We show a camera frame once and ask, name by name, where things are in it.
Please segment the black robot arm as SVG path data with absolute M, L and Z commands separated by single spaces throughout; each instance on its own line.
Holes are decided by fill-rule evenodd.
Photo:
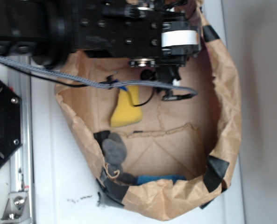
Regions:
M 184 66 L 201 50 L 200 29 L 179 0 L 0 0 L 0 55 L 61 68 L 70 53 L 128 58 L 133 67 Z

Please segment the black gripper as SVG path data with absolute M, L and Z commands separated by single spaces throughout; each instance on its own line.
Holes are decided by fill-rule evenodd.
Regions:
M 201 50 L 200 29 L 177 7 L 185 0 L 75 0 L 75 48 L 133 67 L 183 67 Z

